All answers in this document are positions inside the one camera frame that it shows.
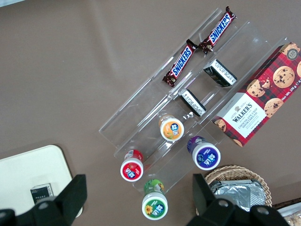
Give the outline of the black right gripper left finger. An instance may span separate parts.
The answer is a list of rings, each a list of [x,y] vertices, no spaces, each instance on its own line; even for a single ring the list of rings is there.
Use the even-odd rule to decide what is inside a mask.
[[[70,226],[87,200],[85,174],[76,175],[58,196],[44,198],[15,219],[16,226]]]

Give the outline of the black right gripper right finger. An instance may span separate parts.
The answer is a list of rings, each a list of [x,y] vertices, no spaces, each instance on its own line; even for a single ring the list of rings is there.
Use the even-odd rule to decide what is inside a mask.
[[[192,178],[193,200],[198,215],[187,224],[189,226],[248,226],[249,213],[230,201],[216,198],[201,174]]]

